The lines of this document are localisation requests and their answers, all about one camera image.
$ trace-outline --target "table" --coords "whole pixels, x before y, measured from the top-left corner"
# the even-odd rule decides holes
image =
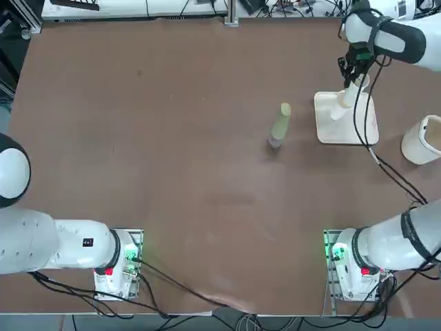
[[[54,218],[143,228],[148,261],[235,308],[321,314],[322,231],[373,225],[409,206],[363,148],[317,139],[314,93],[342,88],[337,58],[347,44],[337,38],[338,24],[46,26],[32,38],[10,124],[33,167],[20,205]],[[439,81],[433,72],[393,63],[373,96],[377,153],[428,199],[440,196],[440,163],[411,165],[399,145],[425,114],[439,114]],[[282,102],[293,116],[274,154],[265,139]],[[48,274],[93,288],[90,270]],[[213,308],[148,277],[163,310]],[[0,290],[1,312],[91,311],[26,274],[2,276]],[[438,317],[432,303],[440,293],[437,283],[417,277],[391,314]],[[145,291],[140,300],[150,302]],[[125,303],[116,308],[146,312]]]

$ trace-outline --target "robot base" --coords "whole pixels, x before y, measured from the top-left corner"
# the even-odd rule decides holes
[[[380,281],[380,273],[363,274],[358,267],[351,248],[354,233],[355,229],[343,230],[332,247],[331,256],[340,282],[341,298],[345,301],[364,301]],[[366,301],[375,300],[376,291],[373,291]]]
[[[317,92],[314,96],[316,109],[317,137],[322,143],[360,145],[353,126],[353,110],[350,108],[341,118],[331,118],[331,111],[338,105],[337,96],[340,92]],[[357,129],[365,139],[365,111],[367,93],[361,93],[356,109]],[[367,138],[370,144],[378,142],[379,134],[372,98],[367,111]]]
[[[139,282],[136,278],[140,265],[128,258],[141,258],[143,231],[130,229],[115,229],[121,242],[121,251],[113,269],[107,269],[104,275],[94,271],[95,290],[117,295],[124,299],[138,297]],[[96,295],[99,300],[118,300],[114,297]]]

